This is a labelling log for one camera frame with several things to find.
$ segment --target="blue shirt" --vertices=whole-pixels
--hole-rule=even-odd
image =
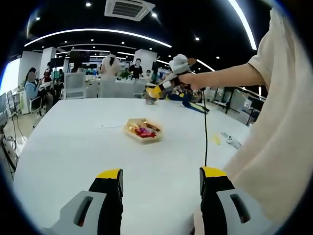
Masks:
[[[38,89],[39,89],[39,86],[36,86],[34,83],[27,81],[25,84],[26,95],[29,99],[34,99],[37,97]]]

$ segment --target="ceiling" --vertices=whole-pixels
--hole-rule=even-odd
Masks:
[[[91,7],[86,7],[87,0],[48,0],[37,11],[40,20],[34,21],[30,33],[36,38],[69,29],[115,29],[150,37],[167,43],[172,48],[130,35],[84,31],[44,38],[25,49],[62,47],[68,51],[72,49],[71,45],[90,44],[74,47],[134,54],[137,49],[152,48],[152,51],[161,56],[162,61],[169,62],[169,55],[183,53],[202,60],[216,70],[245,63],[256,53],[251,48],[240,18],[228,0],[147,1],[156,5],[153,12],[157,14],[157,18],[148,14],[142,21],[136,22],[104,16],[105,0],[91,0]],[[237,3],[246,16],[258,46],[268,30],[270,8],[258,0],[237,0]],[[202,71],[209,71],[199,63],[196,66]]]

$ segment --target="led light strip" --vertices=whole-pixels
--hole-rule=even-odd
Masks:
[[[55,53],[55,55],[67,54],[67,53],[70,53],[70,51],[58,52],[58,53]]]
[[[125,53],[125,52],[118,52],[117,54],[123,54],[123,55],[131,55],[131,56],[135,56],[135,54]]]
[[[85,50],[85,49],[72,49],[71,51],[110,52],[109,50]]]
[[[126,47],[126,46],[122,46],[122,45],[113,45],[113,44],[100,44],[100,43],[71,44],[71,45],[66,45],[66,46],[60,46],[58,48],[76,47],[76,46],[109,46],[109,47],[123,47],[123,48],[127,48],[127,49],[137,50],[134,47]]]
[[[215,71],[214,69],[212,69],[210,66],[208,66],[206,63],[202,62],[201,60],[197,60],[197,62],[202,64],[203,66],[207,67],[209,70]]]
[[[149,38],[149,37],[146,37],[146,36],[143,36],[143,35],[140,35],[140,34],[125,32],[125,31],[120,31],[120,30],[114,30],[114,29],[104,29],[104,28],[80,28],[80,29],[70,29],[70,30],[55,32],[55,33],[51,33],[51,34],[42,36],[40,38],[37,38],[37,39],[35,39],[35,40],[33,40],[33,41],[29,42],[29,43],[26,43],[24,45],[24,47],[29,46],[29,45],[31,45],[31,44],[33,44],[33,43],[35,43],[35,42],[37,42],[37,41],[39,41],[41,39],[48,38],[48,37],[51,37],[51,36],[54,36],[54,35],[63,34],[63,33],[72,33],[72,32],[84,32],[84,31],[121,33],[121,34],[126,34],[126,35],[130,35],[130,36],[146,39],[146,40],[149,40],[149,41],[161,44],[161,45],[169,47],[169,48],[172,47],[169,44],[166,44],[166,43],[161,42],[159,40],[156,40],[156,39],[153,39],[153,38]]]
[[[104,55],[91,55],[90,57],[100,57],[100,58],[107,58],[108,56],[104,56]],[[116,59],[119,59],[119,60],[126,60],[126,58],[123,58],[123,57],[116,57]]]
[[[241,22],[243,23],[244,27],[245,27],[245,30],[246,30],[246,33],[248,35],[248,38],[250,40],[250,44],[251,44],[251,47],[253,50],[256,50],[256,44],[255,44],[255,41],[254,41],[254,37],[253,37],[253,34],[252,34],[252,31],[251,31],[251,28],[249,26],[249,23],[248,21],[246,20],[246,17],[242,11],[242,9],[240,8],[240,6],[238,5],[238,3],[236,2],[236,0],[228,0],[229,3],[233,6],[233,8],[235,9],[235,11],[237,12],[237,15],[239,16]]]

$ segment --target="human hand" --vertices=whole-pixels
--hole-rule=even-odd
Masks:
[[[201,82],[201,79],[197,74],[186,73],[180,75],[178,78],[182,83],[190,84],[192,90],[200,90],[201,88],[204,87],[204,85]]]

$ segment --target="robotic arm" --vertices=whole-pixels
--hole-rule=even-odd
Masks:
[[[190,65],[195,63],[195,59],[187,59],[186,56],[183,54],[179,54],[170,61],[170,67],[173,71],[167,78],[155,88],[147,88],[147,94],[156,99],[160,99],[161,92],[169,87],[176,87],[181,85],[181,82],[178,78],[179,75],[189,73],[190,72]]]

